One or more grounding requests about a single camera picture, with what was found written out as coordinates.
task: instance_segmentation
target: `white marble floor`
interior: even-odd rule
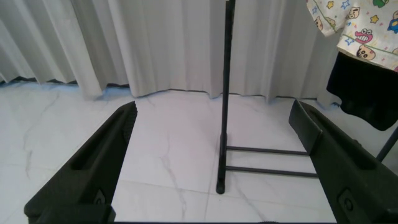
[[[229,98],[229,145],[304,150],[287,121],[292,99],[267,105],[260,96]],[[133,98],[128,89],[108,88],[90,101],[77,86],[11,83],[0,86],[0,223],[27,223],[25,203],[116,108],[133,100],[138,116],[112,202],[117,221],[335,221],[317,179],[228,172],[226,193],[215,192],[221,97],[165,91]],[[305,102],[374,155],[393,131]],[[393,171],[397,158],[394,148],[385,161]],[[313,170],[304,157],[232,152],[227,163]]]

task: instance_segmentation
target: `horizontal black bar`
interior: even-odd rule
[[[288,151],[288,150],[278,150],[278,149],[257,149],[250,147],[236,147],[236,146],[227,146],[226,150],[234,150],[234,151],[246,151],[246,152],[265,152],[265,153],[276,153],[276,154],[286,154],[286,155],[295,155],[295,156],[307,156],[307,152],[300,151]]]
[[[243,171],[243,172],[255,172],[261,174],[279,174],[279,175],[291,175],[297,177],[313,177],[318,178],[317,174],[311,174],[306,172],[294,172],[294,171],[285,171],[285,170],[270,170],[270,169],[258,169],[258,168],[248,168],[248,167],[235,167],[235,166],[226,166],[226,170],[230,171]]]

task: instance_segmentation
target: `black cloth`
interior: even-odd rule
[[[338,53],[326,88],[342,100],[341,109],[380,131],[398,119],[398,73]]]

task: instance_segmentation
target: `metal pole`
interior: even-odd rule
[[[218,161],[218,178],[216,191],[225,192],[226,172],[226,125],[228,122],[229,66],[231,64],[232,26],[235,0],[226,1],[224,33],[224,72],[223,72],[223,115],[221,119],[220,158]]]
[[[392,133],[390,138],[387,140],[386,144],[383,146],[383,148],[377,155],[376,159],[380,162],[383,161],[383,159],[386,157],[388,152],[392,149],[392,147],[397,142],[397,140],[398,140],[398,128],[396,128],[396,130]]]

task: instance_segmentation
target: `curtain fold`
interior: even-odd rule
[[[0,77],[76,80],[96,97],[109,83],[134,96],[222,92],[225,0],[0,1]],[[230,92],[338,101],[326,91],[338,36],[305,3],[236,1]]]

